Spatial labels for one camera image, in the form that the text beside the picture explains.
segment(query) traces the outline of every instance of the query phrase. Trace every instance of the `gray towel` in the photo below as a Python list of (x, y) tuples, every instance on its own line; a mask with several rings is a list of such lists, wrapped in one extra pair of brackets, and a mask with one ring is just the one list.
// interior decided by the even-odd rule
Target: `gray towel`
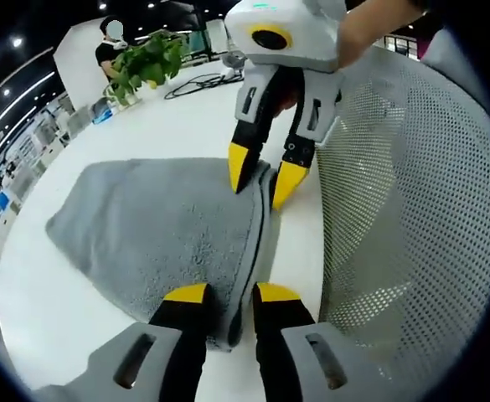
[(219, 312), (210, 346), (227, 349), (240, 340), (268, 237), (274, 174), (261, 162), (235, 195), (225, 159), (97, 163), (46, 230), (101, 295), (140, 322), (171, 290), (208, 282)]

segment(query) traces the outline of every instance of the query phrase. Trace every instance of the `gray mesh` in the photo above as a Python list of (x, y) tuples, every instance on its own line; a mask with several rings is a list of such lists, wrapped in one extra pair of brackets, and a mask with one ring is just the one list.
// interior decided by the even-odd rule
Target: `gray mesh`
[(419, 399), (455, 363), (490, 296), (490, 119), (459, 87), (372, 49), (347, 71), (318, 152), (321, 320)]

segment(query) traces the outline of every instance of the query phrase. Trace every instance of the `black shirt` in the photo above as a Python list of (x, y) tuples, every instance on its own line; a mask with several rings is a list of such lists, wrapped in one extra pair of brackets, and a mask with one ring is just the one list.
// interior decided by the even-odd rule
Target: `black shirt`
[(101, 63), (104, 61), (114, 61), (122, 51), (123, 49), (115, 50), (111, 44), (100, 44), (95, 49), (95, 59), (97, 60), (97, 64), (101, 66)]

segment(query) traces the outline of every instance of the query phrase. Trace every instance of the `green leaves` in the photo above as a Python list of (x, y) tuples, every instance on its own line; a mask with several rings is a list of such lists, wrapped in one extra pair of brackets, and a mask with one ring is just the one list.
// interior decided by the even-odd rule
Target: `green leaves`
[(119, 75), (105, 95), (127, 106), (127, 95), (141, 88), (143, 81), (163, 85), (167, 78), (174, 78), (182, 66), (185, 43), (184, 36), (161, 29), (151, 33), (146, 43), (128, 47), (112, 64)]
[(165, 74), (159, 63), (145, 66), (141, 70), (140, 78), (143, 81), (155, 81), (157, 82), (157, 85), (162, 85), (166, 81)]
[(141, 77), (139, 77), (138, 75), (133, 75), (129, 82), (135, 90), (138, 90), (142, 86)]
[(168, 73), (170, 78), (174, 78), (178, 75), (179, 69), (181, 68), (181, 46), (173, 46), (168, 55), (168, 61), (170, 62)]
[(118, 57), (116, 57), (116, 60), (114, 60), (114, 63), (112, 64), (112, 68), (120, 72), (123, 68), (125, 57), (126, 55), (124, 53), (118, 54)]

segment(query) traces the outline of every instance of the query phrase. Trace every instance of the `white desk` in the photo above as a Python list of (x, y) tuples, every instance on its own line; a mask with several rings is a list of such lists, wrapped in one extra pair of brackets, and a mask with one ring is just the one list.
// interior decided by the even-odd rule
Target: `white desk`
[[(18, 375), (31, 389), (66, 384), (90, 353), (133, 320), (114, 307), (59, 253), (44, 232), (89, 164), (130, 158), (226, 157), (240, 84), (175, 100), (162, 97), (221, 64), (183, 70), (167, 88), (98, 126), (89, 126), (55, 159), (25, 201), (0, 264), (0, 322)], [(277, 167), (292, 113), (273, 124), (262, 157)], [(322, 291), (322, 204), (317, 165), (286, 204), (271, 281), (298, 291), (317, 316)], [(197, 401), (265, 400), (251, 322), (233, 353), (208, 353)]]

